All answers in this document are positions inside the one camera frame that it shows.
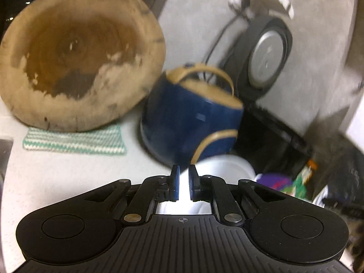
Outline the green snack wrapper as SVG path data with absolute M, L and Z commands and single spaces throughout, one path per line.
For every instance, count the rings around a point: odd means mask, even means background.
M 307 187 L 306 184 L 312 177 L 312 168 L 305 166 L 298 174 L 293 183 L 283 189 L 283 193 L 299 198 L 301 200 L 307 200 Z

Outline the white round plate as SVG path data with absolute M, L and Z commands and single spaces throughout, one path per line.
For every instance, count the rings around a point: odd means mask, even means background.
M 237 184 L 240 179 L 254 180 L 255 171 L 251 164 L 235 155 L 218 155 L 206 158 L 196 164 L 198 175 L 218 176 L 228 184 Z M 188 170 L 179 176 L 179 200 L 158 204 L 158 215 L 209 215 L 212 213 L 208 202 L 193 202 L 190 199 Z

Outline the green white knitted cloth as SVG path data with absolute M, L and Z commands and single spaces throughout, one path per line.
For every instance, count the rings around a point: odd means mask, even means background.
M 22 142 L 25 150 L 62 154 L 116 156 L 126 154 L 119 124 L 87 132 L 52 132 L 30 127 Z

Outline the pink purple sponge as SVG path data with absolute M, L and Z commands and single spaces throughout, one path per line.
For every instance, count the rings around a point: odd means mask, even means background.
M 293 181 L 289 176 L 280 173 L 258 174 L 255 177 L 255 181 L 258 184 L 278 191 L 283 191 L 284 189 L 290 188 L 293 185 Z

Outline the black rice cooker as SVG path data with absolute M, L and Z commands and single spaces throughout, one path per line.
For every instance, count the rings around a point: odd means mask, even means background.
M 275 84 L 291 48 L 288 26 L 278 17 L 262 15 L 237 37 L 219 67 L 231 77 L 244 105 L 234 153 L 257 174 L 280 173 L 294 179 L 310 159 L 312 147 L 257 103 Z

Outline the round wooden cutting board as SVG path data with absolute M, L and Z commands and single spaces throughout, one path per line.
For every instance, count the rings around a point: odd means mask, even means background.
M 164 61 L 142 0 L 35 0 L 1 41 L 1 99 L 24 124 L 89 131 L 145 98 Z

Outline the steel kitchen sink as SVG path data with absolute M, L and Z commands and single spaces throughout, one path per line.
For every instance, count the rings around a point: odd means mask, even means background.
M 0 173 L 1 173 L 1 188 L 3 188 L 5 174 L 8 167 L 9 157 L 13 146 L 13 139 L 9 137 L 1 137 L 0 140 Z

